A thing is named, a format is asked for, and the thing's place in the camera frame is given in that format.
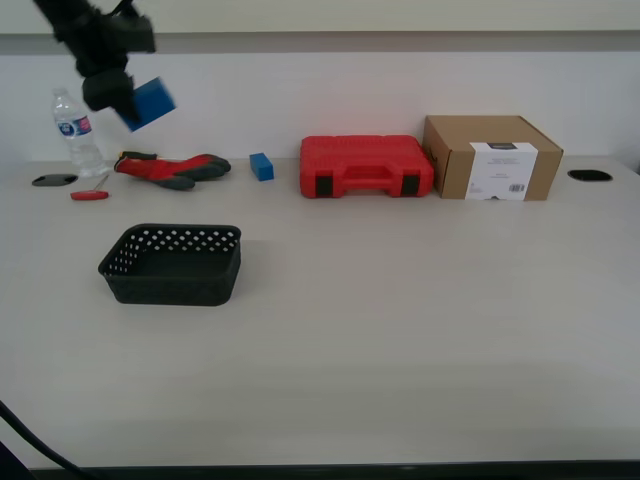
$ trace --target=black basket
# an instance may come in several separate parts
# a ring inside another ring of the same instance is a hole
[[[240,230],[143,223],[127,230],[98,271],[121,303],[221,305],[240,269]]]

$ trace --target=work glove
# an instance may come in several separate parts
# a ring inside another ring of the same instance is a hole
[[[189,190],[196,182],[223,176],[231,170],[231,165],[224,158],[208,153],[175,162],[159,159],[156,154],[122,152],[114,170],[164,188]]]

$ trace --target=blue cube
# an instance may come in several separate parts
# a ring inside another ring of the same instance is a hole
[[[136,110],[138,110],[138,115],[140,115],[140,121],[135,122],[128,117],[120,115],[120,118],[132,132],[150,124],[176,108],[171,95],[169,95],[160,78],[155,78],[141,85],[134,90],[133,94],[133,101],[136,105]]]
[[[273,164],[264,153],[255,153],[249,156],[251,162],[251,170],[256,178],[261,182],[265,180],[273,180]]]

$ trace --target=water bottle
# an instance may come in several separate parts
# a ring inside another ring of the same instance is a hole
[[[53,118],[62,133],[71,162],[80,169],[80,177],[95,177],[110,170],[93,140],[86,109],[76,102],[66,88],[53,90]]]

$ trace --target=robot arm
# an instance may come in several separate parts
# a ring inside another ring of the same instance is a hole
[[[34,0],[53,27],[55,38],[76,58],[85,77],[82,93],[91,110],[107,107],[139,119],[133,102],[133,78],[127,75],[127,53],[155,52],[149,18],[140,16],[133,0],[122,0],[103,14],[87,0]]]

